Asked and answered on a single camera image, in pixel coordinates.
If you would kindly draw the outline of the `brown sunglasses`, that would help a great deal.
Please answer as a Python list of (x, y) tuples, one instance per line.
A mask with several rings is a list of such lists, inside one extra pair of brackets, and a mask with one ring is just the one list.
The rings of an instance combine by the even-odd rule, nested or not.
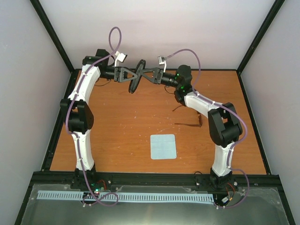
[(175, 125), (178, 126), (187, 126), (187, 127), (194, 127), (194, 128), (201, 128), (203, 125), (202, 114), (200, 112), (196, 112), (196, 117), (191, 121), (185, 122), (176, 122)]

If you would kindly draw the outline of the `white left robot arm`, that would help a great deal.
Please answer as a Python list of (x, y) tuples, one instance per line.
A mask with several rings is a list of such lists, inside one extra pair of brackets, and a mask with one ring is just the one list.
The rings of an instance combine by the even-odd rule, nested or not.
[(94, 116), (89, 107), (89, 99), (94, 85), (100, 78), (115, 82), (132, 81), (137, 75), (126, 67), (120, 67), (127, 55), (121, 52), (109, 53), (97, 49), (95, 56), (82, 60), (82, 71), (71, 94), (60, 101), (60, 110), (65, 117), (65, 128), (73, 138), (76, 151), (75, 175), (81, 178), (86, 188), (97, 185), (95, 162), (91, 153), (90, 132)]

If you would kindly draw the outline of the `light blue cleaning cloth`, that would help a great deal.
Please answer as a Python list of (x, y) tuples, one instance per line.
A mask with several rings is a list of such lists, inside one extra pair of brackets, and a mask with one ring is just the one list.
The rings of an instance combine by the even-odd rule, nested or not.
[(151, 135), (150, 157), (153, 160), (175, 159), (177, 157), (175, 135)]

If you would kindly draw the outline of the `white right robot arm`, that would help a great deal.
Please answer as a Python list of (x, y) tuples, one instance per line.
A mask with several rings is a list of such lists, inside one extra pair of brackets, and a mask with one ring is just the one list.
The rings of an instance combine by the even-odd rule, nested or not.
[(192, 69), (188, 65), (180, 65), (173, 75), (157, 67), (142, 69), (138, 75), (154, 84), (174, 87), (178, 103), (196, 110), (208, 119), (210, 138), (215, 144), (210, 183), (213, 189), (222, 188), (231, 179), (233, 150), (243, 132), (234, 105), (215, 102), (196, 91), (192, 86)]

